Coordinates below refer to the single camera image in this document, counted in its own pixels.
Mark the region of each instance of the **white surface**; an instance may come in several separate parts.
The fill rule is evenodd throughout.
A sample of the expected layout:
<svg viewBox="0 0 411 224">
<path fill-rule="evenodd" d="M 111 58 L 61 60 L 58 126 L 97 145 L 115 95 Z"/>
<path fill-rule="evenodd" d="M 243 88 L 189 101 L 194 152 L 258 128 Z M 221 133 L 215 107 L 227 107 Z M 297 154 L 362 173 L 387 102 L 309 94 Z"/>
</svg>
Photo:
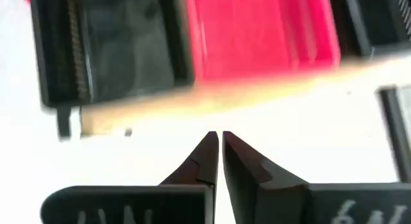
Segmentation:
<svg viewBox="0 0 411 224">
<path fill-rule="evenodd" d="M 4 223 L 41 223 L 42 201 L 70 185 L 158 184 L 208 130 L 233 131 L 309 182 L 397 180 L 372 92 L 331 88 L 196 120 L 145 121 L 131 138 L 59 143 L 55 116 L 40 106 L 30 6 L 23 0 L 0 0 L 0 74 Z M 151 167 L 157 162 L 162 167 Z M 216 224 L 234 224 L 221 163 Z"/>
</svg>

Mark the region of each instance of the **pink case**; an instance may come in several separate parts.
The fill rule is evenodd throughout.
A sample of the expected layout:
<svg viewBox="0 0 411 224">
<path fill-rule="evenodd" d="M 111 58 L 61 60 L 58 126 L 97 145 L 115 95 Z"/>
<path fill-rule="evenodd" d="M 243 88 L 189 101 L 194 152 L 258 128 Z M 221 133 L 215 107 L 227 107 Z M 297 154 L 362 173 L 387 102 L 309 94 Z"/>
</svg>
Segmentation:
<svg viewBox="0 0 411 224">
<path fill-rule="evenodd" d="M 329 0 L 187 0 L 197 81 L 295 74 L 340 62 Z"/>
</svg>

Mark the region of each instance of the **metal spring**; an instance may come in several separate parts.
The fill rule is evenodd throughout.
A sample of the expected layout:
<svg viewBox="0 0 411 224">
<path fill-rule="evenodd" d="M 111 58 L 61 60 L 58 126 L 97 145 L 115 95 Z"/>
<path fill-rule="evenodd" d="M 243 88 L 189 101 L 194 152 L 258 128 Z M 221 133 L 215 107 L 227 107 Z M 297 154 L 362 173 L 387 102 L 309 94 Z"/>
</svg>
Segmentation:
<svg viewBox="0 0 411 224">
<path fill-rule="evenodd" d="M 83 49 L 82 43 L 80 42 L 76 2 L 77 0 L 67 0 L 71 30 L 71 46 L 73 50 L 78 97 L 80 99 L 87 99 L 87 76 L 85 75 L 84 69 Z"/>
<path fill-rule="evenodd" d="M 411 4 L 410 0 L 397 0 L 399 12 L 404 21 L 405 30 L 407 31 L 408 39 L 411 41 Z"/>
</svg>

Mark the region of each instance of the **black case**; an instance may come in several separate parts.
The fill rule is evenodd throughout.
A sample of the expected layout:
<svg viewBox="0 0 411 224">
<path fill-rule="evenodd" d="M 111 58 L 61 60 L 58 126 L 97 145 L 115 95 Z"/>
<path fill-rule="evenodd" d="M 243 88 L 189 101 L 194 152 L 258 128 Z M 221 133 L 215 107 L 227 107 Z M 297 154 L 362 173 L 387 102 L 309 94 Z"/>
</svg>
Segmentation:
<svg viewBox="0 0 411 224">
<path fill-rule="evenodd" d="M 411 15 L 403 1 L 331 0 L 342 56 L 374 58 L 411 49 Z"/>
<path fill-rule="evenodd" d="M 72 107 L 193 83 L 185 0 L 31 0 L 43 103 Z"/>
</svg>

